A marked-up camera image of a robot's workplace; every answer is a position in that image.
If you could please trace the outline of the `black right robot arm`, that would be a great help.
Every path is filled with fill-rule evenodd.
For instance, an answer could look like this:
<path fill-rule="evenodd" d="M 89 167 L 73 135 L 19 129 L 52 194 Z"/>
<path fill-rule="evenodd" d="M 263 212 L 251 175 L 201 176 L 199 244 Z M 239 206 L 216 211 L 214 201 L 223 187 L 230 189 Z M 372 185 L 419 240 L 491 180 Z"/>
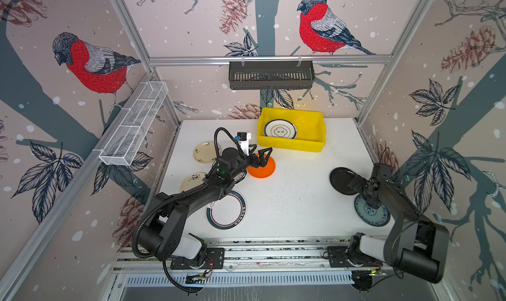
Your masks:
<path fill-rule="evenodd" d="M 449 231 L 428 219 L 392 177 L 391 166 L 375 163 L 368 180 L 357 174 L 348 184 L 370 207 L 384 205 L 395 223 L 385 240 L 356 233 L 347 256 L 357 264 L 382 261 L 430 283 L 439 283 L 444 276 Z"/>

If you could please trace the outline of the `white plate black flower outline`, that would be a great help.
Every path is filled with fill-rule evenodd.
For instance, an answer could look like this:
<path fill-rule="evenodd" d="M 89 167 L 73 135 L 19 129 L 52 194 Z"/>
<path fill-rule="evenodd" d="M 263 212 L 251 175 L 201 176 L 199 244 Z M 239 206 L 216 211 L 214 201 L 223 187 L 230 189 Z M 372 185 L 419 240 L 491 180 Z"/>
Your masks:
<path fill-rule="evenodd" d="M 263 127 L 266 137 L 295 139 L 297 136 L 296 126 L 288 120 L 275 119 L 266 123 Z"/>

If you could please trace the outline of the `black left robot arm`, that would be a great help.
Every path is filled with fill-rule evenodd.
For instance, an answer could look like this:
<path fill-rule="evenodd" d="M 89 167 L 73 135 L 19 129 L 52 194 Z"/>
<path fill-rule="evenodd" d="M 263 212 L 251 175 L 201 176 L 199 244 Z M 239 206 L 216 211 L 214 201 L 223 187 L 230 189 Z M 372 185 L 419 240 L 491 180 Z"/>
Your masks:
<path fill-rule="evenodd" d="M 163 192 L 154 196 L 133 232 L 132 249 L 138 258 L 155 257 L 159 261 L 170 258 L 204 259 L 206 243 L 195 235 L 184 234 L 188 217 L 227 196 L 239 182 L 238 176 L 249 167 L 265 167 L 273 151 L 265 148 L 255 153 L 251 145 L 247 156 L 241 148 L 226 148 L 214 161 L 203 183 L 178 194 Z"/>

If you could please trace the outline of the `teal patterned plate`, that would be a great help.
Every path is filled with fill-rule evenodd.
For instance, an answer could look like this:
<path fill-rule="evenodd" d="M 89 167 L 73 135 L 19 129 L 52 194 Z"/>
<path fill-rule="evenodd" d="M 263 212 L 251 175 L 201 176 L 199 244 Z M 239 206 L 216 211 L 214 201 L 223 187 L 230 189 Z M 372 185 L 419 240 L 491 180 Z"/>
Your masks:
<path fill-rule="evenodd" d="M 354 199 L 354 209 L 363 222 L 373 227 L 384 227 L 391 219 L 386 206 L 381 204 L 378 209 L 375 209 L 369 206 L 361 195 Z"/>

